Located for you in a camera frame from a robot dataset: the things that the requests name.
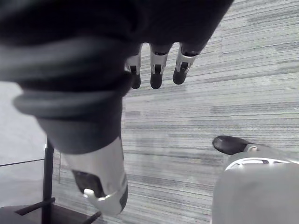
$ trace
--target gray wall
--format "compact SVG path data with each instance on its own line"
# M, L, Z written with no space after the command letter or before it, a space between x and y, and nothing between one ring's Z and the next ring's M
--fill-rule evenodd
M36 121L20 114L12 99L20 94L15 84L0 83L0 207L41 201L45 135Z

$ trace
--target black cable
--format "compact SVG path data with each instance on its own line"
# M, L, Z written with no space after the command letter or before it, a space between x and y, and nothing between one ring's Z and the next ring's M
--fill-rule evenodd
M8 163L8 164L3 164L0 165L0 167L6 167L6 166L11 166L11 165L16 165L16 164L22 164L22 163L28 163L28 162L36 162L36 161L42 161L44 159L38 159L38 160L29 160L29 161L24 161L24 162L14 162L14 163Z

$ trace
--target gray striped carpet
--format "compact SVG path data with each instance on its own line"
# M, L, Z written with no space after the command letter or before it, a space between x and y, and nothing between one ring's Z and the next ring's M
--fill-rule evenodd
M181 86L172 82L177 50L153 90L143 46L142 84L125 97L122 120L128 204L98 223L209 223L227 159L211 146L217 135L299 151L298 0L236 0ZM54 178L58 205L95 212L58 153Z

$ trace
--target robotic finger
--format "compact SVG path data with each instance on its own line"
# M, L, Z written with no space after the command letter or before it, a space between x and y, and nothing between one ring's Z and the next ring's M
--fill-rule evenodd
M168 52L172 44L150 44L150 85L153 89L159 89L162 84L162 75L166 67Z
M196 48L190 49L187 48L185 44L180 43L176 68L173 73L173 82L175 84L181 85L185 81L187 73L199 52L200 51Z
M140 80L141 48L142 48L142 44L139 46L139 51L137 51L135 55L129 57L125 64L127 70L129 70L133 75L133 83L132 83L133 89L138 89L141 84L141 80Z

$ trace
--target robotic hand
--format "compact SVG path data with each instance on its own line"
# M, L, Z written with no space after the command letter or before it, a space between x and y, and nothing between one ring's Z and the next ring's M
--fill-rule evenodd
M232 156L214 189L212 224L298 223L299 158L230 136L213 145Z
M22 88L15 107L36 117L103 214L127 202L122 97L140 86L142 43L151 46L154 89L180 43L173 81L182 84L232 1L0 1L0 80Z

